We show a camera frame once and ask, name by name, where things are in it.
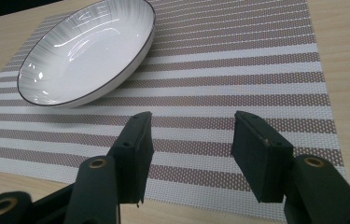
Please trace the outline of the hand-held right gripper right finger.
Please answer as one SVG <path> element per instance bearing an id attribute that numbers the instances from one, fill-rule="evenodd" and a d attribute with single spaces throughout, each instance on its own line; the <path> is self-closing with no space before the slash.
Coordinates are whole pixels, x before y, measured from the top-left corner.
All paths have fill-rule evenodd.
<path id="1" fill-rule="evenodd" d="M 235 113 L 231 154 L 259 203 L 280 203 L 293 146 L 263 118 Z"/>

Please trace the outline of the grey and white striped placemat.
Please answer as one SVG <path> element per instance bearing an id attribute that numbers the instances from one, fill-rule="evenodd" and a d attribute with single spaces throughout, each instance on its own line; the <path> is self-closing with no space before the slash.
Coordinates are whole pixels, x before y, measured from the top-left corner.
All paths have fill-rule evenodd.
<path id="1" fill-rule="evenodd" d="M 259 203 L 231 156 L 234 115 L 267 120 L 294 147 L 343 168 L 306 0 L 149 0 L 152 48 L 116 90 L 87 105 L 48 108 L 17 90 L 21 64 L 62 15 L 46 17 L 0 72 L 0 172 L 71 183 L 105 154 L 131 115 L 152 115 L 146 199 L 209 216 L 284 223 Z"/>

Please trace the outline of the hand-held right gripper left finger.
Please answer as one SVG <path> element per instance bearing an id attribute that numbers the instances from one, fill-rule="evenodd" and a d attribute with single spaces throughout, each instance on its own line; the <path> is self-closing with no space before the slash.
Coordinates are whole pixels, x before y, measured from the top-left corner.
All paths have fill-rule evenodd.
<path id="1" fill-rule="evenodd" d="M 115 160 L 120 203 L 143 203 L 154 146 L 152 113 L 131 116 L 107 155 Z"/>

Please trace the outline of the white plate with dark rim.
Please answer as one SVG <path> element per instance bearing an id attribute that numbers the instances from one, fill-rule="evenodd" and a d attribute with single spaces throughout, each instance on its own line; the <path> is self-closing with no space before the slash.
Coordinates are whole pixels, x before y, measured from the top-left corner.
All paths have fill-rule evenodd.
<path id="1" fill-rule="evenodd" d="M 156 14 L 147 0 L 102 0 L 51 28 L 23 61 L 17 89 L 26 102 L 74 107 L 117 88 L 146 58 Z"/>

